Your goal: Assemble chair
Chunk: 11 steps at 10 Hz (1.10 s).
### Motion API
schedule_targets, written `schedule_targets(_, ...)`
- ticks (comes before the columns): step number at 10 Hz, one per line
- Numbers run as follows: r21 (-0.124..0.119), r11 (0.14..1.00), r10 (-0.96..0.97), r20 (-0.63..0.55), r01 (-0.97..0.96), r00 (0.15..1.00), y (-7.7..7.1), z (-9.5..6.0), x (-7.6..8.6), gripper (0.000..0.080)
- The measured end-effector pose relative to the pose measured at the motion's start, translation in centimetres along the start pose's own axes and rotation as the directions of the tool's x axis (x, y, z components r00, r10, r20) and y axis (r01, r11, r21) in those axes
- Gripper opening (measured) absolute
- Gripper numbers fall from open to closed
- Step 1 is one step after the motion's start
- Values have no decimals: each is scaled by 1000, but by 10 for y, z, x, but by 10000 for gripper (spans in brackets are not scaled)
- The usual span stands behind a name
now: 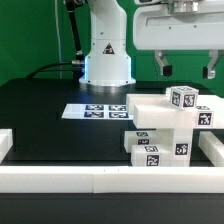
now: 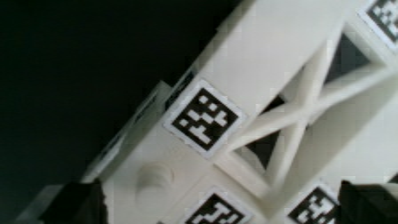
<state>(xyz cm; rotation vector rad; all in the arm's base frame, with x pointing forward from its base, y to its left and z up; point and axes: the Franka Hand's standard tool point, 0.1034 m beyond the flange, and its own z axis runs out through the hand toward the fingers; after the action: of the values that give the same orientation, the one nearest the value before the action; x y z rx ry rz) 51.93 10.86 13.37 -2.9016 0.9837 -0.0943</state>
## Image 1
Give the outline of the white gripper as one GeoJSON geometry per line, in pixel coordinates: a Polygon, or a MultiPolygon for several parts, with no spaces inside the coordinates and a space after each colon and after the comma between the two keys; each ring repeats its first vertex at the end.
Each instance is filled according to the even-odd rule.
{"type": "Polygon", "coordinates": [[[214,79],[224,56],[224,2],[200,2],[197,12],[170,14],[166,4],[139,7],[133,18],[133,42],[138,50],[155,50],[160,74],[173,66],[164,50],[210,50],[203,78],[214,79]]]}

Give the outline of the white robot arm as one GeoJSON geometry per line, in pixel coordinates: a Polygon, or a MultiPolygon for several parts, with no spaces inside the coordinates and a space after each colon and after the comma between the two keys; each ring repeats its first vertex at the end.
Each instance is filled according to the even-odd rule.
{"type": "MultiPolygon", "coordinates": [[[[118,91],[135,83],[126,53],[127,16],[117,0],[87,0],[91,14],[91,50],[80,84],[96,91],[118,91]]],[[[212,79],[224,55],[224,0],[134,0],[133,43],[151,50],[160,74],[170,76],[165,53],[207,50],[203,76],[212,79]]]]}

